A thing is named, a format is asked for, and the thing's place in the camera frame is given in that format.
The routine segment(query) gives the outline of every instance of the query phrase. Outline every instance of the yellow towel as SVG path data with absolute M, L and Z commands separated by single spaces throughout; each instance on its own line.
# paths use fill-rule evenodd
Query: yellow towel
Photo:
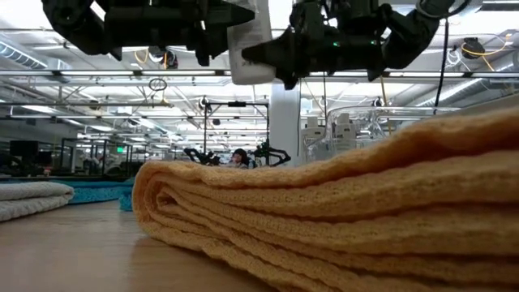
M 153 238 L 281 291 L 519 289 L 519 110 L 431 119 L 295 169 L 149 162 Z

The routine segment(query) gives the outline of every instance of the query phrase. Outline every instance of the wooden table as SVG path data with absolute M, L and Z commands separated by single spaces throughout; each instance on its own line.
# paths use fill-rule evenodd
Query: wooden table
M 224 263 L 148 238 L 117 201 L 0 223 L 0 290 L 272 291 Z

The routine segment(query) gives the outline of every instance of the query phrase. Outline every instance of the workstation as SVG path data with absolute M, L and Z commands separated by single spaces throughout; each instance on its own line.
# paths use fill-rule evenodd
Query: workstation
M 2 1 L 3 289 L 519 289 L 518 16 Z

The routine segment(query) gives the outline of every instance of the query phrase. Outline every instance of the ceiling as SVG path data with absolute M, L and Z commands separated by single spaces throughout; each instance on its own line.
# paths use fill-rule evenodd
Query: ceiling
M 23 47 L 27 52 L 42 58 L 56 58 L 69 64 L 74 70 L 156 70 L 161 66 L 146 58 L 143 48 L 125 48 L 122 62 L 110 56 L 89 56 L 76 49 L 52 30 L 48 20 L 41 10 L 40 2 L 37 0 L 2 0 L 0 11 L 0 37 Z M 389 1 L 395 8 L 404 13 L 414 7 L 414 1 Z M 278 0 L 269 2 L 270 22 L 272 34 L 278 36 L 288 24 L 288 16 L 291 11 L 290 0 Z M 482 9 L 479 12 L 468 11 L 464 15 L 454 16 L 449 19 L 449 47 L 461 45 L 466 37 L 477 37 L 485 46 L 487 52 L 500 50 L 498 53 L 488 56 L 487 61 L 503 58 L 517 50 L 519 45 L 519 23 L 517 17 L 519 11 L 516 6 L 505 6 L 501 10 L 488 11 Z M 427 50 L 425 50 L 405 71 L 428 71 L 440 70 L 441 55 L 444 44 L 444 26 L 440 26 L 435 38 Z M 178 57 L 181 70 L 229 70 L 229 58 L 222 54 L 211 61 L 209 68 L 198 65 L 192 52 L 184 48 L 176 47 L 175 53 Z M 449 57 L 449 62 L 455 66 L 449 67 L 450 71 L 489 71 L 487 64 L 480 58 L 477 60 L 463 59 L 461 64 L 455 53 Z M 19 64 L 6 58 L 0 57 L 0 69 L 2 70 L 25 70 Z M 249 101 L 267 102 L 272 93 L 271 84 L 260 84 L 256 86 L 238 86 L 230 82 L 229 76 L 213 77 L 168 77 L 168 88 L 164 92 L 153 92 L 148 87 L 151 78 L 140 79 L 127 77 L 80 77 L 71 78 L 68 84 L 58 84 L 45 78 L 36 77 L 1 77 L 0 82 L 8 82 L 6 90 L 21 86 L 33 91 L 26 95 L 27 98 L 36 98 L 40 101 L 60 101 L 70 103 L 81 102 L 110 102 L 128 103 L 127 106 L 117 106 L 92 110 L 84 106 L 57 108 L 59 112 L 75 113 L 85 115 L 117 115 L 137 114 L 139 116 L 161 116 L 160 119 L 149 119 L 152 125 L 137 123 L 132 124 L 125 120 L 104 122 L 105 127 L 112 127 L 114 131 L 126 133 L 143 132 L 148 134 L 160 134 L 157 128 L 175 135 L 182 135 L 185 145 L 199 144 L 203 139 L 203 130 L 200 128 L 199 119 L 181 119 L 179 116 L 199 117 L 203 116 L 203 107 L 199 105 L 202 97 L 211 102 Z M 447 85 L 463 82 L 464 80 L 447 80 Z M 437 79 L 389 79 L 385 84 L 386 95 L 392 105 L 407 105 L 411 101 L 419 99 L 427 92 L 437 88 Z M 373 100 L 382 94 L 380 83 L 375 81 L 368 83 L 364 78 L 344 78 L 333 82 L 322 82 L 320 78 L 307 79 L 301 84 L 301 95 L 305 101 L 302 112 L 302 120 L 305 117 L 323 117 L 324 102 L 322 96 L 326 93 L 328 100 L 327 109 L 333 110 L 338 107 L 370 105 Z M 4 101 L 10 97 L 2 96 Z M 13 101 L 27 101 L 12 95 Z M 169 106 L 157 105 L 167 103 Z M 19 113 L 47 114 L 45 111 L 32 110 L 28 108 L 17 109 Z M 214 135 L 209 148 L 222 148 L 222 144 L 236 148 L 239 146 L 250 146 L 254 148 L 255 143 L 264 139 L 266 115 L 262 107 L 229 108 L 222 106 L 214 117 L 251 117 L 250 119 L 221 120 L 218 126 L 210 125 Z M 88 119 L 75 119 L 82 125 L 92 125 L 95 121 Z

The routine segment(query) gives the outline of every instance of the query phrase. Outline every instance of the folded towel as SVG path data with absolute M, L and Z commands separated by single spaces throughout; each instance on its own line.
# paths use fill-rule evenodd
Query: folded towel
M 519 110 L 430 119 L 294 169 L 149 162 L 142 229 L 282 291 L 519 288 Z
M 62 207 L 73 195 L 72 187 L 55 182 L 0 184 L 0 221 Z

